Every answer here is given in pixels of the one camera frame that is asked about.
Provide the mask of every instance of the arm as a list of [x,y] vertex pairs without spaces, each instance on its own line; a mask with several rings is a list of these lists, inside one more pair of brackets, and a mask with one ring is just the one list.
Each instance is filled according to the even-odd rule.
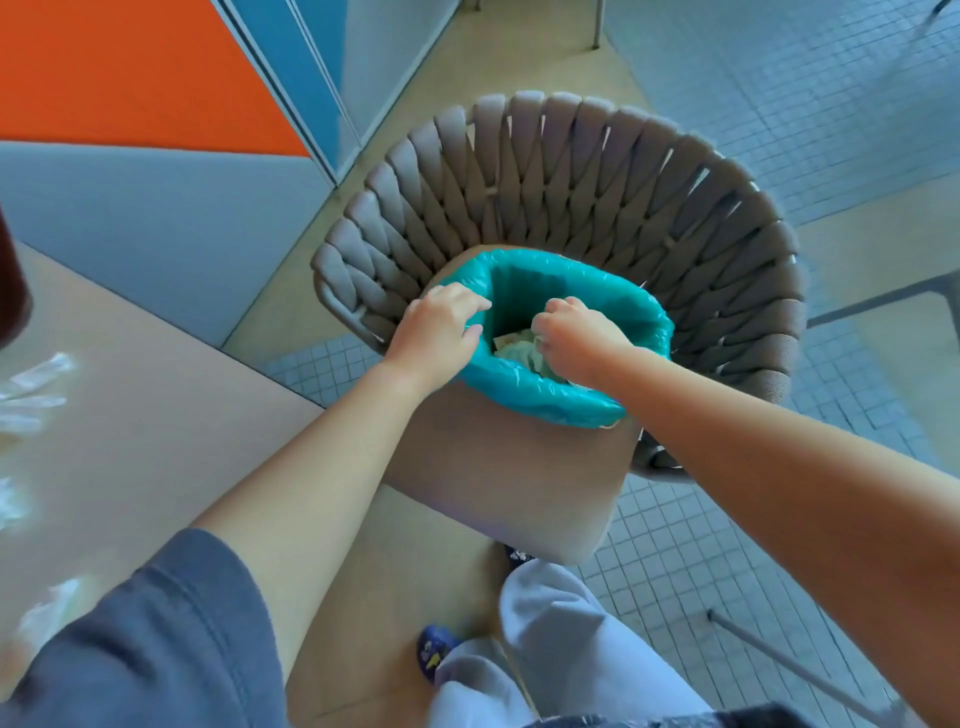
[[634,348],[576,299],[535,331],[555,372],[621,401],[930,725],[960,724],[960,482]]
[[431,289],[407,308],[380,364],[194,522],[250,570],[284,679],[407,422],[466,366],[480,327],[465,323],[489,307],[459,283]]

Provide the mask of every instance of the sleeve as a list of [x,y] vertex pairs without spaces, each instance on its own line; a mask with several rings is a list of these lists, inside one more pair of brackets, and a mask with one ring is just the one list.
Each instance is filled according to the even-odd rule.
[[0,726],[287,726],[267,606],[212,534],[178,533],[36,655]]

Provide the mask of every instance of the chair leg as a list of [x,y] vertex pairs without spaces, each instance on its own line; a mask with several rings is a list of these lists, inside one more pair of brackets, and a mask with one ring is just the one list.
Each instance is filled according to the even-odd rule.
[[596,0],[597,3],[597,21],[593,27],[593,50],[600,47],[600,38],[603,36],[603,17],[607,11],[607,0]]

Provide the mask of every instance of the blue shoe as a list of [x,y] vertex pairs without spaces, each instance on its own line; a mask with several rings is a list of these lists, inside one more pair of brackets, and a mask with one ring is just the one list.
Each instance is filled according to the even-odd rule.
[[507,552],[507,561],[510,563],[510,571],[516,571],[519,567],[522,567],[528,561],[533,561],[534,557],[525,551],[517,551],[512,546],[503,545],[503,549]]
[[436,624],[430,624],[420,632],[420,638],[417,640],[417,664],[420,666],[423,677],[429,680],[431,685],[437,673],[437,667],[450,654],[450,650],[462,641],[454,637],[446,627]]

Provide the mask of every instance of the tiled floor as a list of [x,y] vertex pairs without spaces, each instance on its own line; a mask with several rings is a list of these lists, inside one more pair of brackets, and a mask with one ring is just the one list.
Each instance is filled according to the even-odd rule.
[[896,694],[812,598],[697,486],[627,479],[609,543],[578,572],[713,707],[768,700],[816,725],[867,725],[707,621],[726,615],[877,710]]
[[[346,336],[271,362],[266,372],[329,406],[378,359]],[[939,467],[922,429],[850,321],[807,333],[787,406]],[[793,654],[872,708],[882,710],[895,697],[804,590],[698,486],[651,485],[628,477],[607,544],[575,572],[712,706],[784,700],[818,724],[865,725],[709,624],[707,608]]]
[[382,358],[348,333],[274,359],[261,371],[320,406],[329,407]]
[[960,169],[960,12],[917,0],[612,0],[657,112],[749,167],[800,225]]

